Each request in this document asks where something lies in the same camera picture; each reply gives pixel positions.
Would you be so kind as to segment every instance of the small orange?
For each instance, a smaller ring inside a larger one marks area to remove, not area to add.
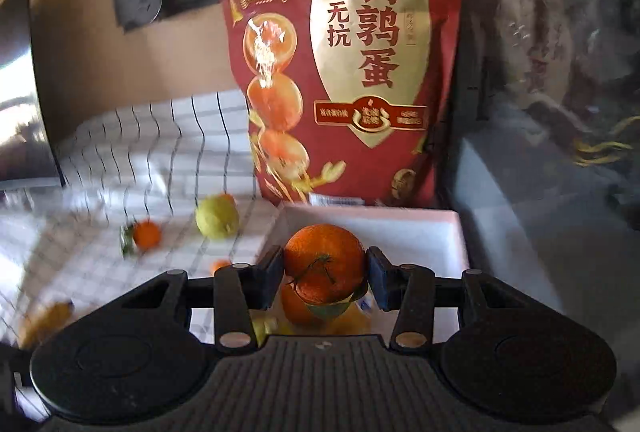
[[[161,237],[160,227],[149,219],[133,225],[133,242],[142,252],[158,246]]]
[[[280,288],[280,301],[287,320],[294,326],[319,328],[324,323],[309,311],[291,284],[283,284]]]
[[[224,268],[225,266],[231,266],[231,261],[228,259],[216,259],[213,261],[211,266],[209,266],[211,276],[213,277],[220,268]]]
[[[366,273],[358,238],[334,225],[297,231],[284,247],[284,271],[308,304],[332,304],[356,291]]]

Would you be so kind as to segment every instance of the white box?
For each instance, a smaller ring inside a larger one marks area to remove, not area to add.
[[[386,207],[284,204],[258,257],[273,245],[284,246],[299,229],[319,223],[347,229],[359,238],[364,249],[378,247],[393,265],[414,263],[432,269],[437,277],[456,279],[469,267],[456,212]],[[276,313],[280,311],[279,306],[276,299]],[[382,335],[388,344],[397,317],[398,311],[384,313],[376,307],[372,332]],[[436,308],[434,342],[444,342],[458,329],[456,309]]]

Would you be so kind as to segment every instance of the sticker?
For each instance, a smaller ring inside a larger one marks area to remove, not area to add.
[[[361,207],[364,206],[364,199],[360,197],[323,196],[312,193],[309,194],[309,204],[314,207]]]

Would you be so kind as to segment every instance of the checkered cloth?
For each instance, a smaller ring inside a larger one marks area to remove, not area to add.
[[[25,314],[71,299],[81,316],[167,269],[209,275],[215,259],[252,263],[276,209],[260,199],[240,91],[118,109],[83,123],[58,148],[65,189],[8,193],[31,212],[0,211],[0,336],[14,343]],[[194,224],[206,196],[236,198],[241,228],[210,241]],[[151,217],[161,246],[123,259],[120,227]],[[191,332],[212,342],[212,310]]]

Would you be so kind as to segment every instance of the brown cardboard wall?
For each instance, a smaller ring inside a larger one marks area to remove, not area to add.
[[[112,0],[31,0],[41,103],[53,139],[109,109],[236,87],[219,6],[124,34]]]

